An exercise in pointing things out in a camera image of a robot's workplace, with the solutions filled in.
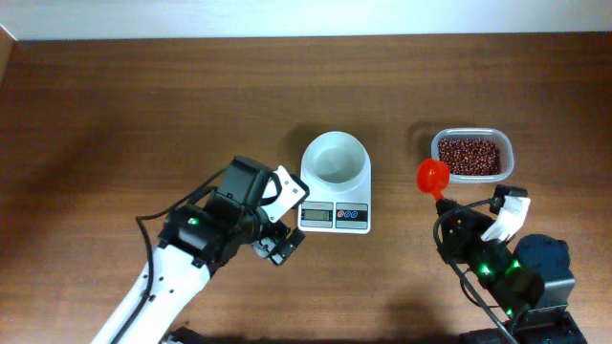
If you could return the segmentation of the orange measuring scoop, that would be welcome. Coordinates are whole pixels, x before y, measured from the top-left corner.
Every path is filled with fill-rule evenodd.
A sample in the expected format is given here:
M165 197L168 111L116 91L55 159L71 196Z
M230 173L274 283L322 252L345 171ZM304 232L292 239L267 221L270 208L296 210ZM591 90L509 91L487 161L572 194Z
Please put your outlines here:
M449 184L450 171L443 161L432 158L424 160L417 171L417 186L436 202L444 198L443 191Z

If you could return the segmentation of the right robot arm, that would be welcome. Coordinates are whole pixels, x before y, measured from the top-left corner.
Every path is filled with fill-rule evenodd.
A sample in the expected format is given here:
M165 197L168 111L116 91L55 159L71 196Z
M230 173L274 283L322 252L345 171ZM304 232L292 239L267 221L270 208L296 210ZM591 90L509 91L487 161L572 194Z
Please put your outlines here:
M498 185L484 200L461 205L438 196L433 238L464 294L492 320L491 329L459 335L461 343L583 343L568 312L576 285L566 242L544 234L508 244L522 228L530 205L526 189Z

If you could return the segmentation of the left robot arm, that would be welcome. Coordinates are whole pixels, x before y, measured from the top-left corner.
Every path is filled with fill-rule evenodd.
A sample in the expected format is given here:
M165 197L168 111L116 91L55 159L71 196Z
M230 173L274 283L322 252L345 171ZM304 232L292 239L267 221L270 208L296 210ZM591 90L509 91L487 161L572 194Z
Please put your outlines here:
M242 246L283 265L304 233L282 223L310 190L283 166L276 169L237 156L189 194L156 213L163 219L158 243L145 227L146 264L120 304L99 330L97 343L161 343L183 308Z

